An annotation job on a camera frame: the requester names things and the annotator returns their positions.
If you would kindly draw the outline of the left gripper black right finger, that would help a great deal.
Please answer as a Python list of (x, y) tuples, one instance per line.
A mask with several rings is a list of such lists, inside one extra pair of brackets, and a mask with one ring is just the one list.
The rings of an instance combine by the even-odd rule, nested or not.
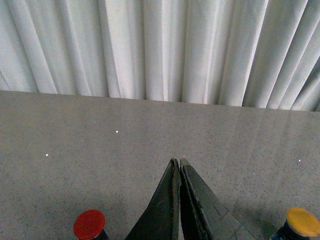
[(223, 206), (193, 166), (180, 160), (180, 217), (186, 240), (251, 240), (253, 235)]

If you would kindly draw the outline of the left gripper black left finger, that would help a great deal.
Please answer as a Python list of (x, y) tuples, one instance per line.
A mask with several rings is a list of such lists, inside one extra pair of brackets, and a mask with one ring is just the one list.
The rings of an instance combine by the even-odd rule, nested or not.
[(178, 160), (170, 159), (143, 214), (127, 240), (177, 240), (179, 238), (181, 177)]

